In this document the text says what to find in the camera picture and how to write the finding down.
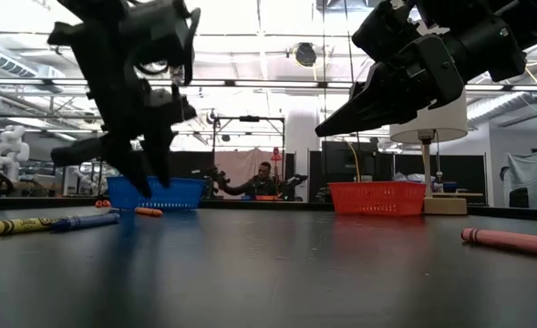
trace blue crayon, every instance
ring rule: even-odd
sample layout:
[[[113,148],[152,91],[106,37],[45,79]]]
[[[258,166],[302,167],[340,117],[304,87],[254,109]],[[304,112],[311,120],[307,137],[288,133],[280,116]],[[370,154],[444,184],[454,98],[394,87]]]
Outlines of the blue crayon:
[[[49,229],[52,231],[70,231],[75,229],[85,229],[106,224],[118,223],[119,219],[120,214],[116,213],[68,218],[53,223],[49,227]]]

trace yellow crayon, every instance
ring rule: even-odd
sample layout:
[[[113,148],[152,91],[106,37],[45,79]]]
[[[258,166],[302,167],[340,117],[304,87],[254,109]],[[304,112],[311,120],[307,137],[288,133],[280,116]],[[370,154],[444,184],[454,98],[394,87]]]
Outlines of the yellow crayon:
[[[62,220],[64,218],[32,218],[24,220],[0,220],[0,235],[41,231],[49,229],[51,224]]]

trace lamp base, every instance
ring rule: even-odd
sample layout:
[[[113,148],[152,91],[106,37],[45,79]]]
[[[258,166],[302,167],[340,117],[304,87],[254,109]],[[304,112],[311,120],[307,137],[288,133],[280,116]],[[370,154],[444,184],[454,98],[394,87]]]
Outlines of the lamp base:
[[[467,215],[467,200],[463,198],[425,198],[424,214]]]

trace ceiling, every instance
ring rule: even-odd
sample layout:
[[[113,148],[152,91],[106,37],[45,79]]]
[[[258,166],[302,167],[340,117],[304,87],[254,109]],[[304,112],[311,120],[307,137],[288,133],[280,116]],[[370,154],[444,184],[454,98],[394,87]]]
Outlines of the ceiling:
[[[187,6],[201,8],[201,24],[194,41],[196,49],[194,78],[205,79],[248,79],[270,81],[327,81],[351,82],[364,80],[373,61],[349,42],[348,31],[355,31],[363,19],[379,1],[346,0],[328,1],[323,9],[318,0],[186,0]],[[411,17],[419,19],[414,10]],[[50,47],[47,35],[53,24],[62,21],[79,23],[57,0],[0,0],[0,52],[31,67],[38,77],[82,78],[76,59],[66,48]],[[299,43],[311,43],[317,54],[312,68],[300,66],[293,53]],[[537,46],[527,50],[530,72],[537,77]],[[0,77],[12,75],[0,69]],[[536,84],[528,73],[504,83]],[[492,83],[488,74],[476,77],[473,84]],[[63,87],[70,97],[40,97],[43,90],[31,87],[0,87],[9,93],[42,108],[57,110],[57,115],[74,116],[89,113],[99,115],[93,101],[85,98],[83,87]],[[321,120],[339,108],[347,97],[346,90],[327,92],[313,89],[301,92],[285,87],[241,88],[241,87],[192,87],[186,91],[190,102],[199,109],[199,119],[177,127],[181,132],[211,131],[206,116],[211,112],[222,116],[258,115],[262,117],[284,117],[294,97],[295,104],[315,107]],[[469,95],[469,103],[481,101],[483,97]],[[84,122],[60,119],[52,125],[73,129],[99,129],[100,121]],[[274,133],[274,136],[241,136],[228,143],[217,140],[227,149],[234,139],[250,145],[272,147],[282,145],[275,128],[268,123],[239,124],[229,126],[225,132],[255,131]],[[369,131],[370,134],[387,133],[387,129]],[[81,138],[80,134],[68,134]],[[180,136],[173,145],[182,149],[207,149],[209,140],[203,137]]]

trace red basket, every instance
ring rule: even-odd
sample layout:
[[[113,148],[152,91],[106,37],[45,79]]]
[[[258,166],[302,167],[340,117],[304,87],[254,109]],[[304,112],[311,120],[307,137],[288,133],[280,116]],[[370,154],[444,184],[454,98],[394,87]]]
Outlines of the red basket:
[[[329,183],[335,212],[414,216],[422,213],[426,186],[405,181]]]

